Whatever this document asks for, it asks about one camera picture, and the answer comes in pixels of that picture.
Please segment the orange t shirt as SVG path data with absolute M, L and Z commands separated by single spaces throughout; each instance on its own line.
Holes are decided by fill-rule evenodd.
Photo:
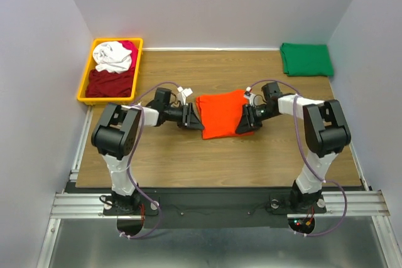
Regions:
M 250 136 L 253 132 L 236 134 L 242 116 L 242 106 L 247 104 L 243 90 L 225 94 L 201 95 L 195 99 L 204 130 L 202 139 Z

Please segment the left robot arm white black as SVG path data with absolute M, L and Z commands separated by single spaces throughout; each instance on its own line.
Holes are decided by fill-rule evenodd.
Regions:
M 100 198 L 108 215 L 133 215 L 143 208 L 138 182 L 131 174 L 131 160 L 144 127 L 158 127 L 168 121 L 182 129 L 204 130 L 193 104 L 187 102 L 192 94 L 190 88 L 178 87 L 174 95 L 170 89 L 158 87 L 146 105 L 107 104 L 91 143 L 105 161 L 112 181 L 111 196 Z

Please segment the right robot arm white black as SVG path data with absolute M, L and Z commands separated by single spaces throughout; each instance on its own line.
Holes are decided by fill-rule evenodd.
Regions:
M 312 100 L 299 94 L 284 94 L 277 82 L 268 82 L 262 89 L 263 103 L 255 104 L 252 87 L 244 91 L 246 104 L 236 134 L 260 129 L 263 121 L 279 115 L 290 115 L 294 122 L 302 121 L 304 136 L 296 134 L 304 165 L 286 195 L 272 196 L 269 204 L 279 213 L 297 213 L 323 208 L 322 185 L 335 158 L 350 144 L 351 133 L 338 100 Z M 306 144 L 308 151 L 302 150 Z

